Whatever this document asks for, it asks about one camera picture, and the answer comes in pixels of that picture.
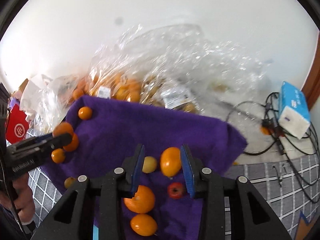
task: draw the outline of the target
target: purple cloth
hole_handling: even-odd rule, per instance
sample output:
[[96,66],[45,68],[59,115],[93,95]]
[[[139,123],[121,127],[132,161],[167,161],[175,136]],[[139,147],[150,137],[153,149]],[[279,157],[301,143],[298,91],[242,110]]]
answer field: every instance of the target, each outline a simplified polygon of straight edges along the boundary
[[[93,110],[92,119],[78,118],[78,110],[83,106]],[[125,157],[132,156],[138,143],[144,144],[146,156],[154,156],[158,161],[168,147],[188,144],[193,156],[219,174],[246,147],[239,132],[219,119],[113,99],[83,96],[72,105],[66,120],[79,137],[79,148],[67,153],[65,163],[48,160],[41,167],[62,194],[66,191],[66,178],[83,174],[89,178],[103,176],[119,167]],[[179,200],[169,198],[167,187],[175,181],[184,182],[182,170],[173,180],[159,170],[140,177],[140,184],[150,187],[156,196],[150,215],[158,223],[158,231],[157,236],[149,239],[197,239],[202,200],[193,200],[189,195]],[[124,205],[123,213],[126,239],[144,239],[130,228],[135,213]]]

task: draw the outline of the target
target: human hand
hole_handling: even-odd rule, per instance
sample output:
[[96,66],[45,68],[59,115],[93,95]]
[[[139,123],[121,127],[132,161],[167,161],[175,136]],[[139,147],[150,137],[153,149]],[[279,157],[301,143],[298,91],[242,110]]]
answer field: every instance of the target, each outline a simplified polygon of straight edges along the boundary
[[[36,210],[35,203],[32,198],[32,190],[28,186],[28,179],[29,174],[26,173],[12,182],[13,187],[18,192],[18,198],[14,201],[14,205],[17,210],[21,209],[18,215],[22,223],[28,223],[31,221]],[[12,207],[10,199],[2,191],[0,191],[0,204],[6,209],[10,209]]]

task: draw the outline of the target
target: red bag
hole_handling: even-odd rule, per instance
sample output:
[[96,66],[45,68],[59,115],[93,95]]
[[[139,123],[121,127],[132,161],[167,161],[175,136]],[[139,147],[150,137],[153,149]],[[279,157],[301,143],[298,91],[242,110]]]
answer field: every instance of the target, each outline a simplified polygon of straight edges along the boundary
[[29,124],[26,121],[27,115],[20,111],[19,106],[15,105],[10,113],[9,122],[7,123],[7,131],[5,138],[11,143],[16,143],[23,140],[29,129]]

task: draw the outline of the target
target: white label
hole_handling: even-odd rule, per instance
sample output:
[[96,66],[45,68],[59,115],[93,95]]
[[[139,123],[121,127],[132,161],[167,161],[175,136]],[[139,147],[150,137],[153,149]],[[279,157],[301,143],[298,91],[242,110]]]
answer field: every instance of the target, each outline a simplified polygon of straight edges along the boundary
[[184,91],[173,92],[163,96],[164,106],[167,109],[174,109],[177,106],[189,103],[192,101],[190,93]]
[[111,95],[111,89],[107,87],[99,87],[98,89],[98,98],[110,98]]

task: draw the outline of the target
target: wooden frame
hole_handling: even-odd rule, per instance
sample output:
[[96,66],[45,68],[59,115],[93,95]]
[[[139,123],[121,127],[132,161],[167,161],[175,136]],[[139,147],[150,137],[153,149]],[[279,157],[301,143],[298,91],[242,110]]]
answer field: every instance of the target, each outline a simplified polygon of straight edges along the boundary
[[318,37],[316,55],[302,92],[306,97],[309,109],[311,109],[320,95],[320,37]]

